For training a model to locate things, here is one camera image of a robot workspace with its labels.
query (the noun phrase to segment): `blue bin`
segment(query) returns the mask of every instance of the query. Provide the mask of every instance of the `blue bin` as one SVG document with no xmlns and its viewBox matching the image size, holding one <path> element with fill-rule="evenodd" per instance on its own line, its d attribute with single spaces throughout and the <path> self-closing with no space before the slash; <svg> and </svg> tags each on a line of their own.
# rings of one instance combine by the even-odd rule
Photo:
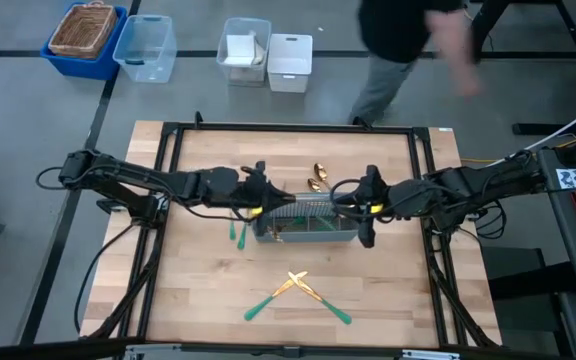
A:
<svg viewBox="0 0 576 360">
<path fill-rule="evenodd" d="M 81 2 L 73 3 L 70 7 L 74 5 L 84 4 Z M 117 12 L 117 22 L 115 23 L 115 28 L 108 36 L 106 45 L 101 49 L 99 57 L 96 59 L 77 59 L 66 56 L 55 55 L 48 48 L 48 43 L 50 42 L 50 37 L 41 48 L 40 56 L 44 59 L 48 59 L 52 65 L 57 68 L 57 70 L 66 76 L 78 76 L 90 79 L 98 80 L 110 80 L 117 73 L 119 69 L 119 64 L 112 59 L 112 53 L 115 51 L 115 46 L 117 45 L 117 40 L 119 39 L 119 34 L 121 34 L 121 29 L 124 28 L 126 23 L 126 18 L 128 12 L 125 8 L 121 6 L 115 6 L 115 11 Z"/>
</svg>

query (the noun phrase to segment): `gray wire basket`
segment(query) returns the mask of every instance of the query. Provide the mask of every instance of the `gray wire basket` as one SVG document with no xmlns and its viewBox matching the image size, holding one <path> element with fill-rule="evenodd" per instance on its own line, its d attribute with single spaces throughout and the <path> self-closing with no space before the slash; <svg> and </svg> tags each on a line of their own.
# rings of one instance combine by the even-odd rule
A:
<svg viewBox="0 0 576 360">
<path fill-rule="evenodd" d="M 357 236 L 357 222 L 333 211 L 328 193 L 297 194 L 295 203 L 263 214 L 252 223 L 259 242 L 347 242 Z"/>
</svg>

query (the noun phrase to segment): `black shirt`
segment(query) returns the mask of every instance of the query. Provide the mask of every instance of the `black shirt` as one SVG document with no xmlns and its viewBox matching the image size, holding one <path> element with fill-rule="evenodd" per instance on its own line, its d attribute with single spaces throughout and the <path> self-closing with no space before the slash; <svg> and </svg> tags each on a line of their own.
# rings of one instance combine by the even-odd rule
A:
<svg viewBox="0 0 576 360">
<path fill-rule="evenodd" d="M 462 0 L 362 0 L 361 37 L 375 55 L 408 63 L 419 57 L 430 37 L 426 11 L 451 12 L 462 6 Z"/>
</svg>

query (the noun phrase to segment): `wire basket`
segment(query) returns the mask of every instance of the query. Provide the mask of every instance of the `wire basket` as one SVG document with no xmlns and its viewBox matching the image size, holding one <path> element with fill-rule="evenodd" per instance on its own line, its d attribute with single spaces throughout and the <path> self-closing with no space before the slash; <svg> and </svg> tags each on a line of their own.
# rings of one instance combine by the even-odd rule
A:
<svg viewBox="0 0 576 360">
<path fill-rule="evenodd" d="M 96 59 L 116 22 L 115 8 L 103 1 L 73 5 L 61 19 L 48 47 L 55 55 Z"/>
<path fill-rule="evenodd" d="M 357 235 L 356 221 L 337 215 L 326 193 L 297 194 L 297 201 L 253 222 L 259 242 L 340 242 Z"/>
</svg>

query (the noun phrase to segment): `knife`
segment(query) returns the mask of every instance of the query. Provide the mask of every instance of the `knife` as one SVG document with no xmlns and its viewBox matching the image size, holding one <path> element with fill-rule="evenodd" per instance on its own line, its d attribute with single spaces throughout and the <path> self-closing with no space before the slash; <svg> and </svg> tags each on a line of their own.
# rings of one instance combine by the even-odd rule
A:
<svg viewBox="0 0 576 360">
<path fill-rule="evenodd" d="M 294 279 L 301 279 L 302 277 L 306 276 L 306 274 L 308 274 L 308 271 L 302 271 L 297 275 L 293 275 Z M 268 303 L 276 298 L 277 296 L 279 296 L 281 293 L 283 293 L 284 291 L 290 289 L 293 285 L 295 285 L 295 280 L 292 277 L 288 280 L 286 280 L 286 282 L 281 285 L 279 287 L 279 289 L 277 289 L 272 295 L 268 296 L 266 298 L 266 300 L 262 301 L 259 303 L 259 305 L 253 307 L 252 309 L 246 311 L 246 313 L 244 314 L 244 319 L 246 319 L 246 321 L 250 321 L 252 320 L 252 318 L 255 317 L 255 315 L 257 315 L 261 309 L 264 308 L 264 306 L 268 305 Z"/>
<path fill-rule="evenodd" d="M 337 315 L 337 317 L 344 322 L 344 324 L 349 325 L 350 323 L 352 323 L 352 318 L 350 317 L 350 315 L 346 314 L 345 312 L 337 309 L 336 307 L 334 307 L 331 303 L 329 303 L 328 301 L 326 301 L 326 299 L 322 298 L 321 296 L 319 296 L 319 294 L 317 294 L 315 292 L 315 290 L 313 290 L 310 286 L 306 285 L 305 282 L 303 282 L 300 278 L 298 278 L 297 276 L 295 276 L 295 274 L 288 272 L 288 276 L 290 276 L 290 278 L 292 279 L 292 281 L 297 284 L 297 286 L 299 286 L 299 288 L 301 290 L 303 290 L 306 294 L 312 296 L 313 298 L 315 298 L 317 301 L 321 302 L 322 304 L 324 304 L 330 311 L 332 311 L 333 314 Z"/>
</svg>

